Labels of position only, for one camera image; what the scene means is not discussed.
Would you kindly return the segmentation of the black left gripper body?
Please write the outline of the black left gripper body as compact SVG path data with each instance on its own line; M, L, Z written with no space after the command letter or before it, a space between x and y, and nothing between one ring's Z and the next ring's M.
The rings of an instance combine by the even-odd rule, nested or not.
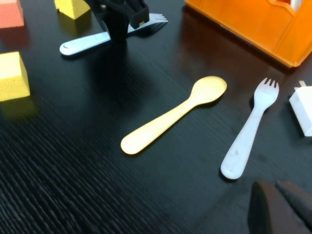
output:
M89 6L105 5L119 12L139 12L148 8L143 0L86 0Z

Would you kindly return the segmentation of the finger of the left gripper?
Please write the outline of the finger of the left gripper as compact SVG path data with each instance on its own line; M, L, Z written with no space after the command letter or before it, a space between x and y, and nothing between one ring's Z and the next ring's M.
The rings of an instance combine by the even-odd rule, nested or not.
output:
M124 14L117 11L105 11L97 14L97 21L113 42L122 43L126 40L129 20Z
M147 23L149 21L149 7L146 6L139 11L133 13L129 22L133 28L139 28L142 24Z

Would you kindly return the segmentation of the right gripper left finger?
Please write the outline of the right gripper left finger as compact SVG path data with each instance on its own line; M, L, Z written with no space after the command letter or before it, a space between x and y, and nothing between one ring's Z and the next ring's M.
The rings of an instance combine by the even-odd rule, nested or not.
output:
M311 231L276 188L276 183L256 181L248 211L251 234L310 234Z

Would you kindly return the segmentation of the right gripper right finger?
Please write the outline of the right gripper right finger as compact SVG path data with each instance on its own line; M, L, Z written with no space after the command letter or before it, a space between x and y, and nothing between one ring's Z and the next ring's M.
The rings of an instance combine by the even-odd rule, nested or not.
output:
M289 181L277 181L280 191L294 212L312 230L312 195Z

